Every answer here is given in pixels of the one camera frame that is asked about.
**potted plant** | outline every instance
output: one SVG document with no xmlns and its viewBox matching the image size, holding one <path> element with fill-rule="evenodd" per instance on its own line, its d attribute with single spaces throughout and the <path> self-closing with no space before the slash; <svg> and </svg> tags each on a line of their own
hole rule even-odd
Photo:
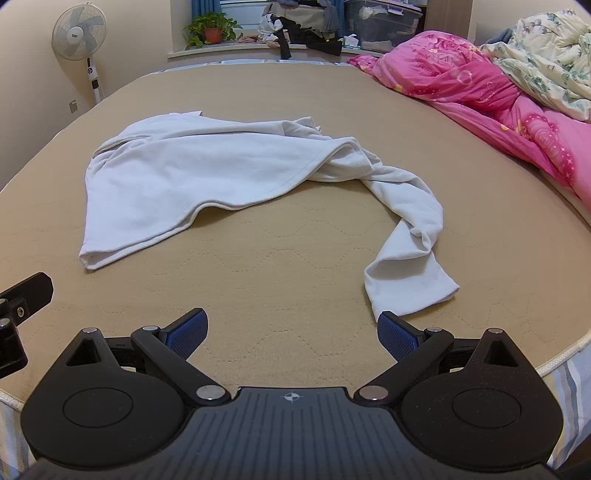
<svg viewBox="0 0 591 480">
<path fill-rule="evenodd" d="M 189 41 L 186 50 L 236 40 L 235 28 L 242 27 L 233 18 L 227 18 L 223 12 L 212 11 L 195 17 L 187 26 Z"/>
</svg>

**blue curtain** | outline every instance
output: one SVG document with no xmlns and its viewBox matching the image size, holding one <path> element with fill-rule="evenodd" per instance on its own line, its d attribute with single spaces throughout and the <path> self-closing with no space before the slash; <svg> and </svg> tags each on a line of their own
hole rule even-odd
<svg viewBox="0 0 591 480">
<path fill-rule="evenodd" d="M 193 18 L 195 18 L 212 10 L 221 12 L 222 6 L 220 0 L 191 0 L 191 10 L 193 11 Z"/>
<path fill-rule="evenodd" d="M 330 3 L 332 3 L 335 6 L 336 11 L 339 14 L 339 33 L 340 35 L 344 35 L 345 31 L 347 30 L 345 28 L 345 0 L 330 0 Z"/>
</svg>

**pink bedding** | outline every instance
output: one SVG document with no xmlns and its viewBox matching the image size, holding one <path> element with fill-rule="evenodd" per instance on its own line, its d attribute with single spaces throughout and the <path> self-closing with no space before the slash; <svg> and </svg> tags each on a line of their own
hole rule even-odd
<svg viewBox="0 0 591 480">
<path fill-rule="evenodd" d="M 428 31 L 379 59 L 349 63 L 537 165 L 591 208 L 591 125 L 535 103 L 467 40 Z"/>
</svg>

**beige wall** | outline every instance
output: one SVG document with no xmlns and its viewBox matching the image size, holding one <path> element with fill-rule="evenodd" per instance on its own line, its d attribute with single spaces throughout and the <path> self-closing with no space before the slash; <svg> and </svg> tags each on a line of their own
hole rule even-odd
<svg viewBox="0 0 591 480">
<path fill-rule="evenodd" d="M 191 23 L 191 2 L 190 0 L 170 0 L 170 24 L 172 35 L 172 50 L 184 50 L 187 46 L 187 39 L 184 35 L 184 28 Z"/>
<path fill-rule="evenodd" d="M 591 24 L 591 17 L 574 0 L 474 0 L 468 38 L 480 45 L 520 18 L 565 8 L 573 8 Z"/>
<path fill-rule="evenodd" d="M 83 61 L 58 59 L 53 26 L 82 0 L 10 0 L 0 9 L 0 189 L 59 130 L 92 105 Z M 107 18 L 95 55 L 107 95 L 167 67 L 173 50 L 170 0 L 93 0 Z M 70 113 L 76 99 L 78 112 Z"/>
</svg>

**transparent storage bin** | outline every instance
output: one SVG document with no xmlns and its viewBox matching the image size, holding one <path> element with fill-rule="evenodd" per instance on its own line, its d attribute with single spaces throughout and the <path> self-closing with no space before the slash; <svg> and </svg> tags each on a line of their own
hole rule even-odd
<svg viewBox="0 0 591 480">
<path fill-rule="evenodd" d="M 402 2 L 349 0 L 345 32 L 356 34 L 364 50 L 388 52 L 414 36 L 422 16 L 420 8 Z"/>
</svg>

